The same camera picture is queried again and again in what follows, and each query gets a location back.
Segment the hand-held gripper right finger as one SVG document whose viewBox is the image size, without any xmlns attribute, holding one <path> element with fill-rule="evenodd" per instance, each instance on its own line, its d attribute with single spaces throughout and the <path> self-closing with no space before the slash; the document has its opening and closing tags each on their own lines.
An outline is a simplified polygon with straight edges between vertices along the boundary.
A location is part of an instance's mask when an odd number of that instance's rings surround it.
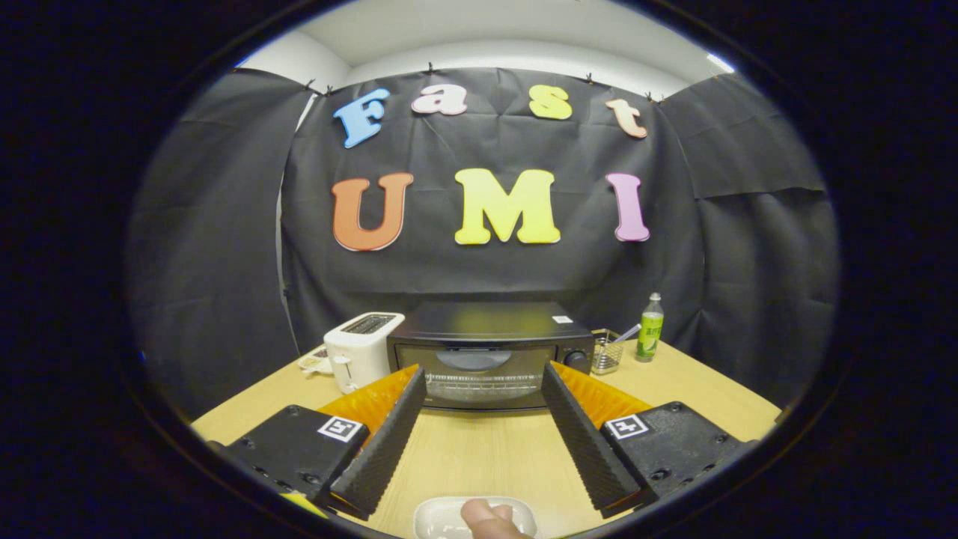
<svg viewBox="0 0 958 539">
<path fill-rule="evenodd" d="M 673 497 L 754 446 L 685 403 L 651 406 L 557 362 L 545 365 L 541 390 L 590 502 L 605 518 Z"/>
</svg>

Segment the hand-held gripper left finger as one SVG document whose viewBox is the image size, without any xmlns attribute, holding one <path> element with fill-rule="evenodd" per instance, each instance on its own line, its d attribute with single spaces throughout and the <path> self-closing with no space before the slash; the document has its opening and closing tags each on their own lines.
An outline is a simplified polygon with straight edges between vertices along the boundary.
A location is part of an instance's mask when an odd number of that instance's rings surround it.
<svg viewBox="0 0 958 539">
<path fill-rule="evenodd" d="M 237 440 L 209 446 L 278 495 L 366 520 L 393 478 L 425 396 L 427 375 L 411 365 L 319 409 L 282 407 Z"/>
</svg>

